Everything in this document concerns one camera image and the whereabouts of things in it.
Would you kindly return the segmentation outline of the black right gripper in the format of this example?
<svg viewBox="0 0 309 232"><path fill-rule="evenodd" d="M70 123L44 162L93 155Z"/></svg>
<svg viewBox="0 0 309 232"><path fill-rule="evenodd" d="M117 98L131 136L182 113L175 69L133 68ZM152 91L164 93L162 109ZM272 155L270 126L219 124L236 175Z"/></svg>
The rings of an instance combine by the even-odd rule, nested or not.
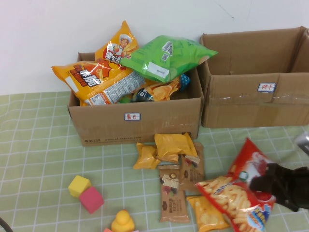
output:
<svg viewBox="0 0 309 232"><path fill-rule="evenodd" d="M309 168L294 170L284 168L277 163L268 163L266 176L251 180L250 189L272 194L276 203L297 212L300 208L309 208Z"/></svg>

